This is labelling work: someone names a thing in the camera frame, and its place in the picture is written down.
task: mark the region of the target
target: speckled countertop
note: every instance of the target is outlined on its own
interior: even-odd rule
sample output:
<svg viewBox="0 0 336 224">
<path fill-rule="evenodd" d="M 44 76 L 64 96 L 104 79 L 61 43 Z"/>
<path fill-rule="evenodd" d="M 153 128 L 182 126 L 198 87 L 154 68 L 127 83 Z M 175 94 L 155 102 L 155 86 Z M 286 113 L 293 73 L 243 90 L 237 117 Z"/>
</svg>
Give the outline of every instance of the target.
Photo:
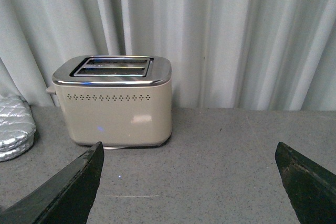
<svg viewBox="0 0 336 224">
<path fill-rule="evenodd" d="M 60 108 L 32 111 L 34 146 L 0 163 L 1 210 L 87 149 L 69 138 Z M 276 146 L 285 142 L 336 173 L 335 139 L 336 112 L 174 109 L 161 147 L 105 151 L 88 223 L 299 223 Z"/>
</svg>

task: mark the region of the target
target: toaster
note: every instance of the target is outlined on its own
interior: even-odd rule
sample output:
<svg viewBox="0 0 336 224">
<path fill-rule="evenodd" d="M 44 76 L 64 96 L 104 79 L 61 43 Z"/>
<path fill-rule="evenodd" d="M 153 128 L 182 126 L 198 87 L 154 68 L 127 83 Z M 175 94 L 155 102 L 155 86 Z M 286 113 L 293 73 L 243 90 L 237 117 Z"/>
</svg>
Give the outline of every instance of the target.
<svg viewBox="0 0 336 224">
<path fill-rule="evenodd" d="M 172 67 L 149 56 L 79 56 L 53 74 L 71 139 L 104 147 L 161 145 L 172 132 Z"/>
</svg>

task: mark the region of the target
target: white curtain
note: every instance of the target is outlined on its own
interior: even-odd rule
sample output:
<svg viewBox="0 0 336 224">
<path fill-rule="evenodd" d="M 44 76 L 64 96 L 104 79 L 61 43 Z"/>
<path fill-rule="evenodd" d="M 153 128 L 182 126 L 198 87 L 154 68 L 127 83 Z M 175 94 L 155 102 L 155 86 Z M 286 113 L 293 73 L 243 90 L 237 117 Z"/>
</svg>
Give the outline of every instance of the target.
<svg viewBox="0 0 336 224">
<path fill-rule="evenodd" d="M 51 76 L 80 55 L 173 67 L 174 105 L 336 109 L 336 0 L 0 0 L 0 95 L 58 104 Z"/>
</svg>

